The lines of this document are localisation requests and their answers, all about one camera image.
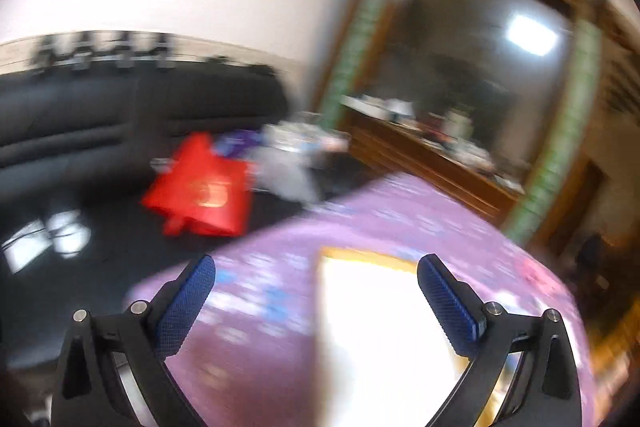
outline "metal screw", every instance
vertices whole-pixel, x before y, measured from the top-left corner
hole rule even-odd
[[[548,309],[545,312],[545,315],[546,315],[546,318],[548,318],[551,322],[560,322],[560,319],[562,318],[562,316],[560,315],[560,312],[553,308]]]
[[[487,304],[484,305],[484,308],[492,315],[502,315],[502,312],[504,311],[502,306],[494,301],[487,302]]]
[[[146,302],[145,301],[135,301],[131,305],[131,313],[135,313],[136,315],[140,315],[144,313],[146,310]]]
[[[86,318],[86,311],[85,310],[78,310],[76,311],[76,313],[74,313],[74,320],[76,322],[82,322],[84,321]]]

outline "purple tablecloth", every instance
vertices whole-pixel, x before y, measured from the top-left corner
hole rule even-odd
[[[212,254],[210,293],[167,366],[210,427],[314,425],[314,327],[321,247],[372,250],[417,261],[436,253],[484,301],[540,315],[556,308],[578,367],[582,425],[593,426],[594,383],[574,300],[556,277],[498,230],[427,182],[394,174],[342,200]],[[182,267],[132,289],[150,299]]]

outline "doorway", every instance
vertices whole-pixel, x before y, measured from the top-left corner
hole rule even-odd
[[[604,172],[595,163],[587,162],[571,205],[547,241],[546,247],[549,253],[556,257],[562,254],[580,227],[606,179]]]

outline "ceiling light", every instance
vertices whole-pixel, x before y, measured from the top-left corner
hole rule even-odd
[[[558,34],[529,17],[517,15],[507,31],[507,38],[534,55],[548,54],[558,42]]]

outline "wooden furniture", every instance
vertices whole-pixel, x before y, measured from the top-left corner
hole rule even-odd
[[[518,199],[517,194],[432,149],[400,126],[351,108],[345,111],[340,127],[351,134],[350,153],[373,172],[420,176],[496,227]]]

